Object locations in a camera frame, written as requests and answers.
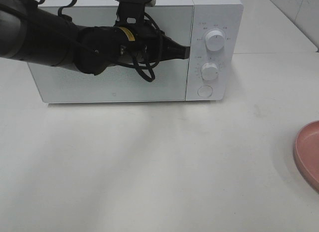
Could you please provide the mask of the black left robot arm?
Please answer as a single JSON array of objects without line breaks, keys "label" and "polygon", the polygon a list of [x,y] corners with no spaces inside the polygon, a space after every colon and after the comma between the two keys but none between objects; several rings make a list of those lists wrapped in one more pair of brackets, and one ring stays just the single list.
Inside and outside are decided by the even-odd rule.
[{"label": "black left robot arm", "polygon": [[116,1],[113,26],[85,27],[62,8],[57,14],[40,9],[45,0],[0,0],[0,55],[93,75],[118,65],[148,82],[160,62],[189,58],[190,47],[167,37],[146,13],[156,0]]}]

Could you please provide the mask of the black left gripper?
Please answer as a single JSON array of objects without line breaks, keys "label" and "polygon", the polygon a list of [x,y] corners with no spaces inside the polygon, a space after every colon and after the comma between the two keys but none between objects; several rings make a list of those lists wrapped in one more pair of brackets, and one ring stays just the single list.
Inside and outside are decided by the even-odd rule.
[{"label": "black left gripper", "polygon": [[181,45],[167,37],[164,31],[152,23],[143,26],[115,25],[112,28],[112,64],[157,65],[162,61],[189,59],[190,46]]}]

